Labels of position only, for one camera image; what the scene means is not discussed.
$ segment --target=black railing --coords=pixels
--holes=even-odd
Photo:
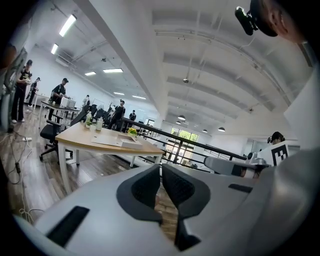
[[[211,156],[211,157],[216,157],[216,158],[222,158],[225,160],[232,160],[233,158],[235,159],[240,159],[240,160],[246,160],[245,157],[237,155],[232,152],[225,151],[223,149],[217,148],[210,146],[208,144],[201,144],[196,141],[192,141],[183,137],[179,137],[177,135],[170,134],[168,132],[165,132],[163,130],[154,128],[149,125],[145,125],[143,123],[138,123],[135,121],[131,121],[127,118],[122,118],[122,124],[121,124],[121,131],[126,132],[128,130],[129,124],[132,125],[133,128],[137,130],[138,136],[144,137],[146,140],[150,139],[153,140],[157,143],[162,144],[161,149],[164,151],[164,156],[162,157],[162,162],[167,161],[169,163],[173,164],[179,164],[181,166],[186,166],[189,168],[197,169],[200,171],[204,171],[203,169],[199,169],[196,164],[188,165],[185,164],[185,161],[192,161],[193,163],[199,163],[202,164],[204,163],[205,157]],[[160,135],[168,137],[167,141],[161,140]],[[173,147],[173,149],[176,149],[174,151],[169,151],[167,150],[167,145],[170,147]],[[204,152],[208,153],[207,155],[199,153],[195,151],[196,147],[204,149]],[[189,152],[191,154],[190,157],[185,156],[186,152]],[[193,159],[192,154],[198,155],[203,157],[203,159]],[[154,163],[154,159],[151,157],[141,157],[147,162]]]

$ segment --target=power strip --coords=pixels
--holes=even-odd
[[[22,141],[23,142],[30,142],[30,141],[32,141],[32,138],[31,137],[22,138]]]

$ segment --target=tabletop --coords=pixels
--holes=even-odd
[[[118,134],[124,135],[123,132],[102,128],[101,131],[91,130],[85,127],[84,123],[78,122],[70,128],[64,130],[55,139],[61,143],[83,147],[92,150],[112,151],[119,153],[131,154],[163,154],[164,151],[152,145],[142,137],[137,137],[137,140],[142,144],[142,148],[128,148],[120,146],[112,146],[106,144],[98,144],[91,142],[91,139],[96,135],[105,135],[117,137]]]
[[[53,104],[51,101],[48,100],[41,100],[42,103],[48,105],[49,107],[53,107],[55,109],[59,110],[65,110],[65,111],[80,111],[80,108],[66,108],[65,106],[60,106],[60,104]]]

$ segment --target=wooden table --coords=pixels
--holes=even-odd
[[[55,137],[55,139],[58,141],[61,176],[65,190],[68,194],[70,194],[72,191],[67,175],[66,148],[68,148],[69,150],[75,150],[75,160],[77,165],[80,164],[79,150],[85,150],[105,155],[132,156],[130,164],[131,167],[133,167],[135,158],[137,156],[156,156],[155,164],[160,163],[161,157],[164,154],[164,152],[141,137],[137,138],[139,142],[142,144],[141,149],[112,146],[91,142],[91,139],[96,135],[117,137],[118,134],[124,135],[122,132],[109,130],[105,128],[102,128],[101,131],[91,130],[86,128],[84,123],[78,122]]]
[[[74,112],[80,111],[80,108],[65,108],[64,106],[61,106],[60,104],[52,104],[52,102],[50,102],[48,100],[42,100],[41,106],[40,106],[40,113],[39,113],[39,129],[40,129],[40,125],[41,125],[41,114],[42,114],[43,106],[48,107],[53,110],[56,110],[56,111],[62,111],[62,118],[64,116],[65,111],[72,112],[72,114]]]

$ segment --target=railing post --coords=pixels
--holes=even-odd
[[[173,163],[174,163],[174,164],[176,164],[176,163],[177,163],[177,159],[178,159],[178,156],[179,156],[179,152],[180,152],[180,149],[181,149],[182,143],[183,143],[183,141],[182,141],[182,140],[180,140],[178,150],[176,151],[176,154],[175,154],[175,157],[174,157],[174,160],[173,160]]]

